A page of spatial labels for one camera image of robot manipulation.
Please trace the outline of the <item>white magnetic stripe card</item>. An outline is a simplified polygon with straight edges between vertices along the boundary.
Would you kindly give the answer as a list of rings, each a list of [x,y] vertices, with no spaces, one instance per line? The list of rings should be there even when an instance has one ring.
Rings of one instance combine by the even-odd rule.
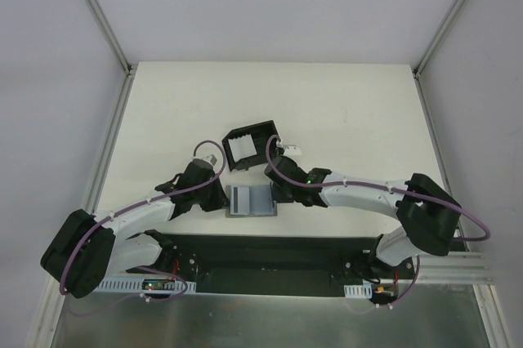
[[[230,214],[232,216],[249,216],[251,214],[250,188],[248,186],[231,187]]]

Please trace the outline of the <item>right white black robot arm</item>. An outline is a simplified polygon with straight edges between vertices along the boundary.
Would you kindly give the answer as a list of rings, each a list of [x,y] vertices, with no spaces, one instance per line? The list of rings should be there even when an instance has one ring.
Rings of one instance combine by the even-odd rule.
[[[305,207],[360,209],[398,221],[398,228],[374,240],[365,260],[377,278],[386,278],[410,257],[445,257],[457,240],[461,206],[424,174],[404,181],[367,181],[327,168],[304,172],[295,165],[267,167],[264,174],[285,200]]]

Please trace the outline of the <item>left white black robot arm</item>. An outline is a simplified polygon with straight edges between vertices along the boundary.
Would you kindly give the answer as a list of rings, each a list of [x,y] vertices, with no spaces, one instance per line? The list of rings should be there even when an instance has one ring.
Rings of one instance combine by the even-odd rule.
[[[42,255],[41,267],[62,295],[82,298],[108,274],[147,266],[162,274],[172,266],[167,240],[153,225],[173,220],[197,205],[205,212],[229,206],[217,176],[178,175],[141,201],[116,212],[71,212]]]

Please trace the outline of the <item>black plastic card box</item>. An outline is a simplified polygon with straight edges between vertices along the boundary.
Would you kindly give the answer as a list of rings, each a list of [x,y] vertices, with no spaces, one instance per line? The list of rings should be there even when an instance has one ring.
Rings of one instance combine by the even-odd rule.
[[[221,140],[229,171],[246,171],[266,164],[266,145],[278,136],[275,122],[268,120],[230,130]]]

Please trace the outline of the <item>grey leather card holder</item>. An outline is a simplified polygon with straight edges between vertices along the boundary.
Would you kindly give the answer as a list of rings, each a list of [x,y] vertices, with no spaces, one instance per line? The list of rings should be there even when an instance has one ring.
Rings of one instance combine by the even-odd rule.
[[[232,185],[248,186],[250,188],[251,214],[249,216],[232,216],[230,206],[226,209],[226,216],[229,218],[247,218],[247,217],[270,217],[277,216],[277,203],[274,203],[271,197],[270,185]],[[230,200],[231,187],[228,186],[228,197]]]

